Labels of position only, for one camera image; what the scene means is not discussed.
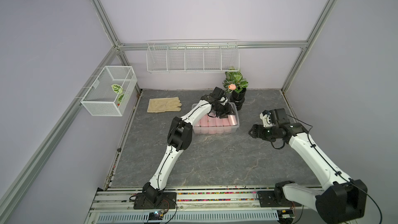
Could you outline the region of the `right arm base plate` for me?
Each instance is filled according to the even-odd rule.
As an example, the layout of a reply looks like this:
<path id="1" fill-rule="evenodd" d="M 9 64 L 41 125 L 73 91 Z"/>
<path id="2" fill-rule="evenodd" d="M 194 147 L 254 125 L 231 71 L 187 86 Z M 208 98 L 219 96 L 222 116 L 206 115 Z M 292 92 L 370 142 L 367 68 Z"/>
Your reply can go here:
<path id="1" fill-rule="evenodd" d="M 301 207 L 297 202 L 288 201 L 284 196 L 277 197 L 273 191 L 258 191 L 256 198 L 260 203 L 260 207 L 287 207 L 293 209 L 294 207 Z"/>

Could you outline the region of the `clear plastic storage box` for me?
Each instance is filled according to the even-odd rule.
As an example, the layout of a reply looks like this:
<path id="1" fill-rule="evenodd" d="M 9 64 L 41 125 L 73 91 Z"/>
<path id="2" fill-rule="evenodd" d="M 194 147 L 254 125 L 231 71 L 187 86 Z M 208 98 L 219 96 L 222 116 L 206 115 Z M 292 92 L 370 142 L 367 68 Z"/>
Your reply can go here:
<path id="1" fill-rule="evenodd" d="M 214 117 L 213 113 L 210 113 L 210 117 L 205 115 L 201 120 L 193 127 L 195 134 L 228 134 L 234 133 L 240 127 L 239 116 L 237 108 L 234 103 L 230 103 L 232 106 L 232 114 L 228 115 L 227 118 Z"/>

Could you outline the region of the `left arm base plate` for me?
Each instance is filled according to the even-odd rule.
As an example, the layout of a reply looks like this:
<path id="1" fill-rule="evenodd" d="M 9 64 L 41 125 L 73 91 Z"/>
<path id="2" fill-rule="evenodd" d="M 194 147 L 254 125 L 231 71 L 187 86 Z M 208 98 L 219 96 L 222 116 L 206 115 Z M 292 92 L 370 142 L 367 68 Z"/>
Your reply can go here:
<path id="1" fill-rule="evenodd" d="M 143 193 L 135 196 L 134 209 L 175 209 L 177 193 L 166 192 L 155 196 L 154 200 L 146 197 Z"/>

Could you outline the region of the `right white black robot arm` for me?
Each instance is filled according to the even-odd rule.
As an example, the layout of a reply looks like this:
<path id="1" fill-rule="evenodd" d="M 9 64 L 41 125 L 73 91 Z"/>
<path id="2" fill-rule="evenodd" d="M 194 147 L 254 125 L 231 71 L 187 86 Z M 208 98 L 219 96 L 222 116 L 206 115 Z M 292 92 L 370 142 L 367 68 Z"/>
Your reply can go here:
<path id="1" fill-rule="evenodd" d="M 293 181 L 283 181 L 275 185 L 277 201 L 285 199 L 313 209 L 327 224 L 340 224 L 364 216 L 368 192 L 365 183 L 344 173 L 313 141 L 302 124 L 266 128 L 255 124 L 248 134 L 271 143 L 283 140 L 284 145 L 289 145 L 302 157 L 322 186 L 319 191 Z"/>

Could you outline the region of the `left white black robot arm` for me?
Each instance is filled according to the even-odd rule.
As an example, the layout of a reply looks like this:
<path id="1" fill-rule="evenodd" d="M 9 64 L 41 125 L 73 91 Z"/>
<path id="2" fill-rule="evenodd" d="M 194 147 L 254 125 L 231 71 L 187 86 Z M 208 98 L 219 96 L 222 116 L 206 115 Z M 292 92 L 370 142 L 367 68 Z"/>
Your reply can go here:
<path id="1" fill-rule="evenodd" d="M 233 113 L 226 92 L 216 87 L 209 95 L 203 95 L 191 111 L 182 117 L 175 117 L 167 135 L 167 147 L 164 157 L 153 177 L 144 184 L 142 195 L 153 205 L 163 201 L 163 191 L 169 175 L 184 150 L 192 142 L 193 127 L 206 115 L 214 113 L 215 117 L 228 118 Z"/>

